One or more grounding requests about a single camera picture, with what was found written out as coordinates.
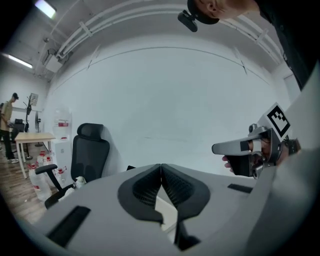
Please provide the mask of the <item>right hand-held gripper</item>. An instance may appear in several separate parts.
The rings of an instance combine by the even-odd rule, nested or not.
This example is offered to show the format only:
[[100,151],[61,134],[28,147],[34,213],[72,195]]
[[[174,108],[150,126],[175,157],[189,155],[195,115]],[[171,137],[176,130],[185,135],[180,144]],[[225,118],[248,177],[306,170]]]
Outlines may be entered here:
[[258,122],[248,128],[245,138],[215,143],[215,155],[226,156],[236,176],[259,178],[262,170],[279,165],[291,153],[291,125],[283,109],[275,103]]

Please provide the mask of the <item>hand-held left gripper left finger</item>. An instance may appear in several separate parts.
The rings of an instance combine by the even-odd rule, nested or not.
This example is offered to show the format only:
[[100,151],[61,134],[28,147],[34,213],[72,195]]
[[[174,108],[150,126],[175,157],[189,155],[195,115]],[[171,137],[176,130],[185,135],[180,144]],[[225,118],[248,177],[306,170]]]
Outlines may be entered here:
[[176,251],[156,211],[161,166],[96,179],[50,207],[36,228],[67,251]]

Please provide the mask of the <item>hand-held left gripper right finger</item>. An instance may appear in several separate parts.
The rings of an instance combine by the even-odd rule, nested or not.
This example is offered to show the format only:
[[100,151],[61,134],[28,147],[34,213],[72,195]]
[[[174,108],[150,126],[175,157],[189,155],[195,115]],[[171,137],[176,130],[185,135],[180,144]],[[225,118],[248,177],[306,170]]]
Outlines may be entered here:
[[254,181],[162,164],[161,185],[177,210],[165,251],[268,251],[268,172]]

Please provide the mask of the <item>white square plastic block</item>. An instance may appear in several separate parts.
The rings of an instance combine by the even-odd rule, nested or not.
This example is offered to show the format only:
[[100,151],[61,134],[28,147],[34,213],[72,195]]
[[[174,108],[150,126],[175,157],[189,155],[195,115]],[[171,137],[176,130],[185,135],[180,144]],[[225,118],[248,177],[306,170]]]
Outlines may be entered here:
[[62,66],[63,64],[59,62],[56,56],[50,55],[45,68],[53,73],[57,73]]

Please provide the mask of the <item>person's right hand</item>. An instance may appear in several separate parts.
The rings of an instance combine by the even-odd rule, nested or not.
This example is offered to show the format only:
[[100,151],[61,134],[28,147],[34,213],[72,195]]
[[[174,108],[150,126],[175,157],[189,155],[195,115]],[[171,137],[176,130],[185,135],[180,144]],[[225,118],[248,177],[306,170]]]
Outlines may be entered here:
[[230,163],[229,159],[227,158],[227,156],[223,156],[223,157],[222,157],[222,160],[224,161],[224,167],[227,168],[227,169],[229,169],[229,171],[230,171],[231,173],[234,173],[234,171],[233,171],[233,169],[232,169],[232,166],[231,166],[231,163]]

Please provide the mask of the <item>black mesh office chair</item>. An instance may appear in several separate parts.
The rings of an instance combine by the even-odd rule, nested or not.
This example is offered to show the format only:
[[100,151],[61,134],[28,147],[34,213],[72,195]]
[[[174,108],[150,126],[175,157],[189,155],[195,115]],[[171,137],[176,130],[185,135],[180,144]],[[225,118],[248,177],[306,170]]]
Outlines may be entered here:
[[46,172],[52,180],[57,192],[50,196],[44,206],[48,210],[58,203],[69,188],[76,188],[76,177],[82,176],[86,184],[100,179],[110,152],[110,143],[102,139],[103,124],[83,123],[77,128],[77,135],[73,139],[71,159],[71,181],[62,185],[62,169],[56,164],[40,167],[35,172]]

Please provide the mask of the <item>white water dispenser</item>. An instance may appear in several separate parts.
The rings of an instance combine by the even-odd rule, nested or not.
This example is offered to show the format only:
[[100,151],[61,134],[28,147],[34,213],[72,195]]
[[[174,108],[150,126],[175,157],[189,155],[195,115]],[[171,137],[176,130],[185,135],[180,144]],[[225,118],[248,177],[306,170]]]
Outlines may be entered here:
[[64,180],[71,179],[72,146],[67,138],[51,140],[52,162],[63,170]]

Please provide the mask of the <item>group of clear water bottles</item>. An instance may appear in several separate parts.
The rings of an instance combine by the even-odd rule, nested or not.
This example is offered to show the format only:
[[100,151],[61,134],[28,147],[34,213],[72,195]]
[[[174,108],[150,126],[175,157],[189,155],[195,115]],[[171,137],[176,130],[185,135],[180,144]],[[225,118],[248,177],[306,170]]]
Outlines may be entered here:
[[36,174],[36,170],[40,167],[47,167],[53,164],[53,158],[50,153],[46,154],[43,150],[37,156],[36,162],[28,164],[28,175],[37,198],[44,202],[52,196],[51,188],[55,185],[50,179],[47,172]]

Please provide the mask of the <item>light wooden table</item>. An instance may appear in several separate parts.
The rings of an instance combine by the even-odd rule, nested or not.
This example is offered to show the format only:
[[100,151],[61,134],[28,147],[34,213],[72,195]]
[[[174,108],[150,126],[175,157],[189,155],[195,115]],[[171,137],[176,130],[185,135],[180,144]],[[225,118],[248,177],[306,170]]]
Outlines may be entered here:
[[56,137],[50,132],[20,132],[15,138],[15,144],[17,149],[17,156],[24,179],[27,179],[24,163],[26,162],[24,153],[24,144],[29,143],[48,143],[48,150],[51,150],[51,142]]

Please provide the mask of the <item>black standing fan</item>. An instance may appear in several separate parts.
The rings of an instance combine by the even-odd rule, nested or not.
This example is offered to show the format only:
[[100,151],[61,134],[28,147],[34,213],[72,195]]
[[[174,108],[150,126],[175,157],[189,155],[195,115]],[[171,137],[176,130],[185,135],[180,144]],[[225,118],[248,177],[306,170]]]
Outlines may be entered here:
[[[35,113],[35,121],[34,121],[34,124],[35,124],[35,129],[36,129],[36,132],[37,133],[40,133],[40,123],[41,123],[41,119],[39,118],[39,112],[36,111]],[[35,144],[36,147],[42,147],[43,146],[43,143],[42,142],[37,142]]]

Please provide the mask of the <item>person's black shirt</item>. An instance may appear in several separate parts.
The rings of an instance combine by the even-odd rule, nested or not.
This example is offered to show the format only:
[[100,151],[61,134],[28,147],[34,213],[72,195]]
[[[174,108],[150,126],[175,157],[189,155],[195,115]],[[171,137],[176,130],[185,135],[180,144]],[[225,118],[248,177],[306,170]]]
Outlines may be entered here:
[[320,2],[318,0],[255,0],[260,15],[270,22],[283,57],[300,89],[320,62]]

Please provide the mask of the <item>black coat rack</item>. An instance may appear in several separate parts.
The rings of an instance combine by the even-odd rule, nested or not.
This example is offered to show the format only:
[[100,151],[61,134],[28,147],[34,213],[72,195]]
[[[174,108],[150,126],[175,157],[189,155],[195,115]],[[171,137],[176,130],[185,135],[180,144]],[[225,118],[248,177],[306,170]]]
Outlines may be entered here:
[[29,121],[28,121],[28,116],[30,115],[32,111],[32,95],[27,97],[28,103],[25,103],[26,106],[26,115],[25,115],[25,124],[24,124],[24,132],[27,133],[29,131]]

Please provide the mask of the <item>white ceiling pipe bundle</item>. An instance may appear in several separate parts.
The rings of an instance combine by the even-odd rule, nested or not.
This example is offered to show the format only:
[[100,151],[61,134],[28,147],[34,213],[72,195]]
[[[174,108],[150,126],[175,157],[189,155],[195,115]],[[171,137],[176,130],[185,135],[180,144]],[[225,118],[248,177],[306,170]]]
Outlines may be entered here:
[[[186,9],[187,5],[183,3],[183,0],[112,0],[112,3],[108,3],[104,10],[84,22],[81,21],[77,29],[61,45],[57,55],[62,59],[65,58],[94,34],[121,22],[152,15],[175,15]],[[223,20],[220,24],[249,38],[265,51],[275,63],[281,63],[283,50],[268,35],[272,31],[270,25],[262,28],[245,15]]]

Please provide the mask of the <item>ceiling strip light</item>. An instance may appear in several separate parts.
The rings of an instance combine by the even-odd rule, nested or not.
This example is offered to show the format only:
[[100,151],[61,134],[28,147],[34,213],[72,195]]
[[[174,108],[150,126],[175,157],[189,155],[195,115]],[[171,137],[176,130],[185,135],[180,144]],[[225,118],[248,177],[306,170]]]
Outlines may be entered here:
[[47,0],[36,0],[34,5],[50,19],[55,17],[57,10]]
[[4,56],[4,57],[6,57],[6,58],[8,58],[8,59],[10,59],[10,60],[12,60],[12,61],[14,61],[14,62],[16,62],[16,63],[21,64],[21,65],[23,65],[23,66],[25,66],[25,67],[27,67],[27,68],[29,68],[29,69],[32,69],[32,68],[33,68],[33,65],[32,65],[32,64],[30,64],[30,63],[28,63],[28,62],[25,62],[25,61],[23,61],[23,60],[15,57],[15,56],[13,56],[13,55],[10,55],[10,54],[7,54],[7,53],[1,53],[1,55]]

